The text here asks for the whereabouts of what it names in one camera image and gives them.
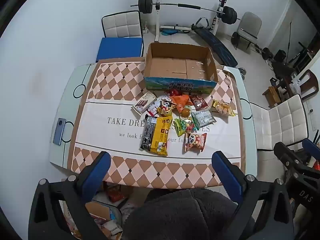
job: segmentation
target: red snack package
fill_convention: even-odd
[[[182,92],[176,90],[175,88],[167,91],[167,94],[168,94],[170,97],[182,96]]]
[[[184,140],[184,150],[187,152],[192,147],[197,147],[202,152],[204,149],[205,140],[207,138],[207,133],[198,134],[198,133],[185,133]]]
[[[204,99],[201,96],[198,95],[191,95],[190,96],[190,100],[193,103],[193,105],[195,106],[196,110],[202,110],[205,108],[208,108],[208,104],[206,101],[204,101]]]

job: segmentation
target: cookie package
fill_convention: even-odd
[[[145,93],[135,105],[132,106],[132,109],[136,111],[139,115],[142,115],[149,106],[156,101],[156,96],[150,92]]]
[[[167,156],[168,133],[172,116],[155,117],[146,114],[146,126],[140,148],[149,152]]]
[[[197,130],[199,130],[201,127],[216,122],[216,119],[212,116],[208,108],[196,112],[191,112],[191,116]]]
[[[198,134],[198,133],[189,133],[185,134],[184,140],[184,150],[187,152],[192,147],[200,149],[202,152],[204,149],[205,140],[207,138],[207,133]]]

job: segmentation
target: cardboard box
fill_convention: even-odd
[[[144,81],[149,90],[176,88],[210,94],[218,83],[216,65],[209,48],[178,43],[149,45]]]

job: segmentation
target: white padded chair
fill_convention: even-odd
[[[104,36],[108,38],[142,38],[139,11],[126,11],[102,17]]]
[[[308,138],[306,111],[300,95],[295,95],[272,109],[250,103],[258,150],[272,151],[277,142],[287,146]]]

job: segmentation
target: snack package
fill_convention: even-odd
[[[196,112],[191,112],[191,116],[197,130],[210,123],[216,122],[216,119],[212,116],[208,108]]]
[[[184,140],[184,150],[187,152],[192,147],[197,147],[202,152],[204,149],[205,140],[207,138],[207,133],[186,133]]]
[[[162,99],[160,106],[157,108],[158,113],[162,116],[172,116],[172,110],[176,108],[176,104]]]
[[[167,140],[171,123],[172,116],[155,117],[146,115],[146,126],[140,148],[167,156]]]
[[[167,93],[170,97],[173,97],[173,96],[182,96],[182,92],[176,90],[175,88],[167,91],[166,93]]]
[[[202,110],[205,108],[208,108],[208,104],[206,101],[204,101],[204,99],[201,96],[198,95],[191,95],[190,96],[190,100],[193,103],[193,105],[195,106],[196,110]]]
[[[189,96],[188,95],[172,96],[171,99],[172,99],[173,103],[175,103],[177,105],[178,112],[181,113],[184,106],[189,101]]]
[[[166,101],[169,101],[169,102],[172,102],[172,99],[167,94],[159,96],[157,98],[157,100],[147,109],[147,112],[151,116],[155,116],[156,113],[158,112],[158,107],[160,106],[160,104],[161,104],[160,102],[161,102],[162,99],[164,99]]]
[[[218,113],[224,115],[224,116],[236,116],[233,110],[230,107],[230,104],[220,101],[220,100],[213,100],[212,105]]]
[[[135,105],[132,106],[132,108],[139,115],[142,115],[142,113],[146,111],[154,101],[156,101],[156,96],[150,92],[147,92],[137,101]]]
[[[187,132],[192,132],[197,130],[195,124],[190,119],[186,119],[186,120],[181,120],[178,118],[174,119],[174,128],[178,136],[181,136],[182,134]]]

